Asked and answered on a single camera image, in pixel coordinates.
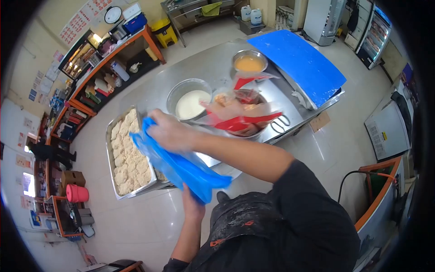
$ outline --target display case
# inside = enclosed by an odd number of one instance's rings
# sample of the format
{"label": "display case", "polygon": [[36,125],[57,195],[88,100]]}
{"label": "display case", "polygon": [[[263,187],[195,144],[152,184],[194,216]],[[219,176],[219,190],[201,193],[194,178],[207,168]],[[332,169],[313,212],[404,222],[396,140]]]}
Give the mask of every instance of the display case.
{"label": "display case", "polygon": [[59,70],[77,82],[91,67],[88,60],[97,51],[97,48],[98,41],[89,29],[64,56],[60,62]]}
{"label": "display case", "polygon": [[372,69],[380,62],[380,55],[387,46],[391,28],[391,21],[375,5],[371,25],[367,28],[363,42],[356,51],[357,56],[368,69]]}
{"label": "display case", "polygon": [[310,0],[304,31],[321,46],[331,45],[340,26],[345,0]]}

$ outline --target hand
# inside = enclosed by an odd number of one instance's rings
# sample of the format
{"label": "hand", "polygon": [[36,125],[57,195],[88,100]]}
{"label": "hand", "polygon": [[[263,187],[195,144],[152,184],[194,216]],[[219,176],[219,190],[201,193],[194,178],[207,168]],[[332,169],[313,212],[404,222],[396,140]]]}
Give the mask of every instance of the hand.
{"label": "hand", "polygon": [[148,115],[156,123],[147,133],[156,140],[161,147],[171,152],[192,151],[193,145],[201,132],[181,123],[175,116],[155,109]]}
{"label": "hand", "polygon": [[184,221],[201,222],[205,215],[205,206],[199,204],[190,192],[189,187],[183,183]]}

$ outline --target red bucket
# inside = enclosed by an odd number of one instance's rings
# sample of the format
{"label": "red bucket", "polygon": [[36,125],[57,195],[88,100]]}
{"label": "red bucket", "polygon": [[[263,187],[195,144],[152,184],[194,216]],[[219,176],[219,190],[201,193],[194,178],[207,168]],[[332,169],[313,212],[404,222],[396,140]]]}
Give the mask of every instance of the red bucket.
{"label": "red bucket", "polygon": [[89,191],[85,187],[75,184],[67,185],[67,199],[69,202],[86,202],[89,200]]}

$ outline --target red plastic bag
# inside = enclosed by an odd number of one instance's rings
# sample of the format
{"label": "red plastic bag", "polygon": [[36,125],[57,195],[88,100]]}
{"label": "red plastic bag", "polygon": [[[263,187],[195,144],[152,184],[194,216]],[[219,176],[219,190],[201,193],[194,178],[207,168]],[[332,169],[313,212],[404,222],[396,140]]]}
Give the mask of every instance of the red plastic bag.
{"label": "red plastic bag", "polygon": [[[261,131],[282,115],[282,109],[276,103],[263,100],[255,83],[255,80],[272,77],[276,76],[267,73],[237,73],[234,90],[215,95],[210,104],[201,103],[208,114],[197,120],[197,123],[241,137]],[[253,84],[251,89],[246,88],[249,83]]]}

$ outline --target black apron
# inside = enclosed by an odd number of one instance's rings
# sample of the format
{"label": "black apron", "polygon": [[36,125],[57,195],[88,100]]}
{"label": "black apron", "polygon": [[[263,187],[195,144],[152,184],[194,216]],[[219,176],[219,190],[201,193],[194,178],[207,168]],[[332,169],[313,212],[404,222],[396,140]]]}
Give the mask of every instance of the black apron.
{"label": "black apron", "polygon": [[250,192],[216,205],[210,217],[208,240],[185,271],[197,270],[234,237],[254,235],[270,238],[270,234],[276,231],[276,224],[282,222],[284,218],[264,193]]}

